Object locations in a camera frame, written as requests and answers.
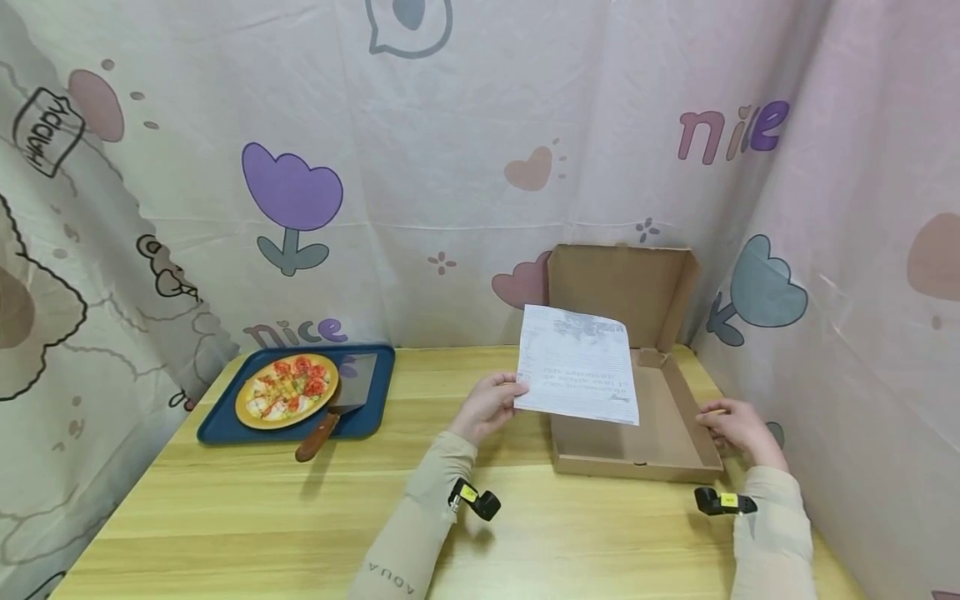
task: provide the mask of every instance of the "cartoon bear print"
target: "cartoon bear print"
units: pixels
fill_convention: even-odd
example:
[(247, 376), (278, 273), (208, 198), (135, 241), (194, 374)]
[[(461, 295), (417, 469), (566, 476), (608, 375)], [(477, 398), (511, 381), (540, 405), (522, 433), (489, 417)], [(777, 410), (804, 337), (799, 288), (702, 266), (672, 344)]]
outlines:
[(150, 259), (150, 270), (156, 276), (156, 292), (164, 298), (186, 295), (197, 302), (197, 286), (183, 275), (183, 269), (170, 259), (170, 249), (157, 241), (151, 233), (141, 235), (136, 240), (136, 249)]

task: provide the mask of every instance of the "paper sheet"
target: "paper sheet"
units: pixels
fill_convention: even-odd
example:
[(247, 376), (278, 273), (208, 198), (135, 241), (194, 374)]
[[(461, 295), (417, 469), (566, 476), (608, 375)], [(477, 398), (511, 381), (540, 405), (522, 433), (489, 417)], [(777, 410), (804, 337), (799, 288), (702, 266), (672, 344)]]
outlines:
[(639, 425), (627, 328), (620, 322), (527, 304), (517, 378), (521, 410)]

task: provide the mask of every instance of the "hand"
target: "hand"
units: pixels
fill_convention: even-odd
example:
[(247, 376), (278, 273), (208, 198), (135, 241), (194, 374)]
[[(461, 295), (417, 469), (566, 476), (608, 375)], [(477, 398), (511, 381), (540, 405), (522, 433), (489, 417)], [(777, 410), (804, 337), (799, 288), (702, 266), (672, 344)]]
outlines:
[(774, 434), (753, 405), (740, 400), (714, 400), (701, 409), (697, 422), (710, 430), (717, 447), (731, 444), (747, 453), (754, 465), (790, 472)]
[(526, 392), (525, 384), (516, 383), (516, 373), (484, 377), (473, 386), (447, 431), (480, 447), (487, 436), (514, 417), (514, 398)]

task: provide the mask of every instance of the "beige sleeve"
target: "beige sleeve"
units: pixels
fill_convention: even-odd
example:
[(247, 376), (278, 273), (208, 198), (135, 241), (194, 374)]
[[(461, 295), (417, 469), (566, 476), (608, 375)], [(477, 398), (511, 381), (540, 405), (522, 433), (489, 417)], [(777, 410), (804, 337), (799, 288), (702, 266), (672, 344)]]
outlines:
[(757, 506), (733, 525), (736, 576), (731, 600), (816, 600), (813, 540), (800, 484), (770, 467), (747, 472), (743, 493)]
[(476, 453), (463, 438), (440, 434), (367, 552), (350, 587), (350, 600), (426, 597), (446, 534), (457, 520), (447, 499), (457, 478), (469, 479)]

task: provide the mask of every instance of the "wooden handle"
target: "wooden handle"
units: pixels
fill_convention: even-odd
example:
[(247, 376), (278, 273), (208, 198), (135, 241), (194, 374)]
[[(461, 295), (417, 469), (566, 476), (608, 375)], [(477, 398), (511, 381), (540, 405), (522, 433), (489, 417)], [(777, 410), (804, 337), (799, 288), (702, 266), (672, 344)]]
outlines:
[(330, 439), (330, 434), (333, 433), (333, 428), (337, 426), (338, 422), (340, 422), (340, 415), (327, 413), (326, 417), (317, 424), (317, 428), (311, 431), (306, 440), (303, 440), (297, 448), (294, 453), (297, 462), (312, 461), (313, 457), (317, 456), (317, 452), (320, 452), (320, 448), (324, 447), (324, 443)]

